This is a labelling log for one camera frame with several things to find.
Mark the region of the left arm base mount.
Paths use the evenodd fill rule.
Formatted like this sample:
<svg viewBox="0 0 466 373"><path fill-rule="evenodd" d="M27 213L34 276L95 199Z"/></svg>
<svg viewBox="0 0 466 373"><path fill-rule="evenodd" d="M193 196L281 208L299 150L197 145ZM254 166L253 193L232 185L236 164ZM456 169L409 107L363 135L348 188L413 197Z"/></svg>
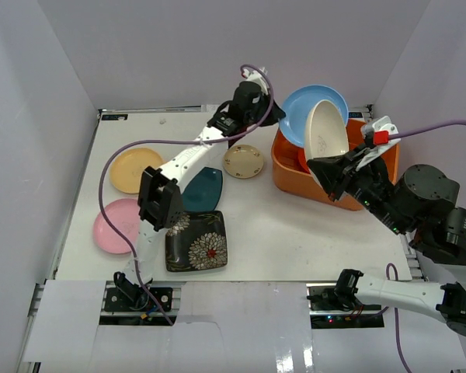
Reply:
<svg viewBox="0 0 466 373"><path fill-rule="evenodd" d="M147 291L129 281L122 272L113 275L113 285L106 288L99 324L104 326L172 326L174 289L152 287Z"/></svg>

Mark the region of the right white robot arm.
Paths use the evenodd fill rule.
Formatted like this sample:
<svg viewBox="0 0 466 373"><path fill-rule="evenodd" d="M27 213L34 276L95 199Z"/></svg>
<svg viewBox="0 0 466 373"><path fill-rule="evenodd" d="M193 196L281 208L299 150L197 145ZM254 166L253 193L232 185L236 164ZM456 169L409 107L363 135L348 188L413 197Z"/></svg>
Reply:
<svg viewBox="0 0 466 373"><path fill-rule="evenodd" d="M341 155L307 154L307 165L330 200L348 194L392 233L411 233L409 247L457 280L410 284L344 269L331 298L346 310L381 304L427 315L466 337L466 209L456 205L459 183L427 164L408 167L392 183L382 158L361 165L370 152L361 144Z"/></svg>

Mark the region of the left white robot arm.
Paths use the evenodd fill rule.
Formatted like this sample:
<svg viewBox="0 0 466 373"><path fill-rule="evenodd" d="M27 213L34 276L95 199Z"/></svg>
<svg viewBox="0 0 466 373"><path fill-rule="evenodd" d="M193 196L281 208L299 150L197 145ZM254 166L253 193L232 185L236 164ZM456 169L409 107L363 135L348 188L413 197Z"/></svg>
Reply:
<svg viewBox="0 0 466 373"><path fill-rule="evenodd" d="M275 104L273 86L263 73L252 73L235 90L225 113L217 111L192 141L143 140L122 150L142 144L184 145L186 148L163 166L146 168L138 193L140 224L135 244L129 239L133 263L123 270L134 281L122 292L122 301L139 310L148 303L148 285L165 233L184 212L182 192L207 163L258 127L276 124L285 113Z"/></svg>

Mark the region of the small orange plate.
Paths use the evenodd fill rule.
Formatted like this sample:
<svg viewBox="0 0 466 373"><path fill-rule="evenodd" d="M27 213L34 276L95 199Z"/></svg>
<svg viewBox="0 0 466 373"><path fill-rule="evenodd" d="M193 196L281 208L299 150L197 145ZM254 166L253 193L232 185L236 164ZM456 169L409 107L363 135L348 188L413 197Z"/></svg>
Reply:
<svg viewBox="0 0 466 373"><path fill-rule="evenodd" d="M299 148L297 151L297 160L300 167L303 169L305 173L310 173L310 170L307 165L307 160L305 158L305 153L303 148Z"/></svg>

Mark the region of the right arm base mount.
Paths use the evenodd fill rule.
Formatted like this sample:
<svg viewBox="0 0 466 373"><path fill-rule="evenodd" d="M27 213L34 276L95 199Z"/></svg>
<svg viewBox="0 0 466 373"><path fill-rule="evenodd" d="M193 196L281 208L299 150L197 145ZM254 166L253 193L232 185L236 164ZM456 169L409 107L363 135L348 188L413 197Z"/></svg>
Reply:
<svg viewBox="0 0 466 373"><path fill-rule="evenodd" d="M380 305L345 305L333 290L332 283L307 285L312 329L384 328L385 310Z"/></svg>

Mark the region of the teal square plate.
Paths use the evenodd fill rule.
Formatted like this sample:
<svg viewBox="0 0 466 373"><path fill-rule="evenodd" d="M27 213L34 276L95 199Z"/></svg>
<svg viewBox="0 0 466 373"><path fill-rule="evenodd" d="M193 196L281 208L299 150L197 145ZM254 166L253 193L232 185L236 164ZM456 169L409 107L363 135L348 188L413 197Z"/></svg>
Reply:
<svg viewBox="0 0 466 373"><path fill-rule="evenodd" d="M182 193L184 210L189 212L214 211L221 199L222 187L222 171L204 167Z"/></svg>

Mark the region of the blue round plate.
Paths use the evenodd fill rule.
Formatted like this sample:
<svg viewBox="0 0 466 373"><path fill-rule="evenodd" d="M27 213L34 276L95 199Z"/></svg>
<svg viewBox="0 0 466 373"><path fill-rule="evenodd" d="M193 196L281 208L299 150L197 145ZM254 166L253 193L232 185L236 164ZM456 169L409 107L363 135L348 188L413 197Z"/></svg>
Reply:
<svg viewBox="0 0 466 373"><path fill-rule="evenodd" d="M304 147L305 124L309 112L322 100L332 102L338 109L344 124L349 119L349 108L343 96L327 85L307 85L292 92L283 102L285 118L279 121L282 135L296 147Z"/></svg>

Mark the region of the cream round plate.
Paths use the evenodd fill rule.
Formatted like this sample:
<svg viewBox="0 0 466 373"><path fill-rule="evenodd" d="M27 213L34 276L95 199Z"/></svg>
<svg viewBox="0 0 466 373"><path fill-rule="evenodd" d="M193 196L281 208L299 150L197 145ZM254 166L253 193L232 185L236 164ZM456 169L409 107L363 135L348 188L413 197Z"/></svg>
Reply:
<svg viewBox="0 0 466 373"><path fill-rule="evenodd" d="M349 151L346 125L338 108L329 100L315 104L304 129L304 157L310 159L344 155Z"/></svg>

